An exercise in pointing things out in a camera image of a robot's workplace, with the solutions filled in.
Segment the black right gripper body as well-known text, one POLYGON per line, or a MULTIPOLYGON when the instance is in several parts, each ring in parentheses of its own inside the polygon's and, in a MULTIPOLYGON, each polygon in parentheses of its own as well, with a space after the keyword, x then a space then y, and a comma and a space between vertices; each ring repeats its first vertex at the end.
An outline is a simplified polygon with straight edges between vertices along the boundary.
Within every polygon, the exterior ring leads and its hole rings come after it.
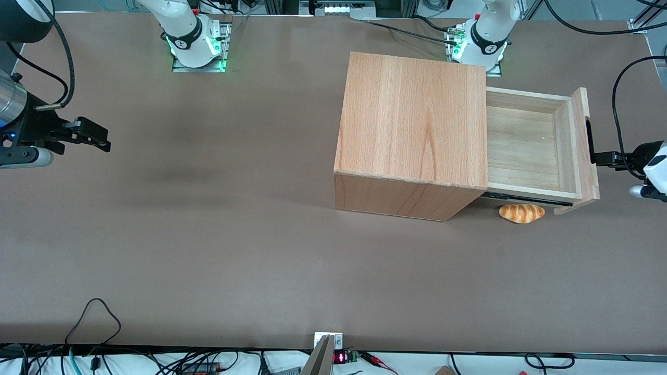
POLYGON ((54 110, 35 110, 35 106, 44 104, 41 99, 28 99, 21 114, 2 127, 2 142, 42 147, 58 155, 64 154, 65 145, 59 140, 71 135, 64 127, 69 121, 60 118, 54 110))

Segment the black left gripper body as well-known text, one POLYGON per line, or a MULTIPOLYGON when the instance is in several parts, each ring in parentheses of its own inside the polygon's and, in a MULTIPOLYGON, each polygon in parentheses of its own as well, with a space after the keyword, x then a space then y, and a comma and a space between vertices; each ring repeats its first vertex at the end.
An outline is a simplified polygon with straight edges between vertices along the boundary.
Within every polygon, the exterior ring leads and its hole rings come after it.
POLYGON ((625 159, 621 162, 619 170, 627 170, 638 176, 645 176, 644 168, 648 166, 649 162, 660 149, 664 147, 664 144, 665 140, 640 144, 633 152, 625 155, 625 159))

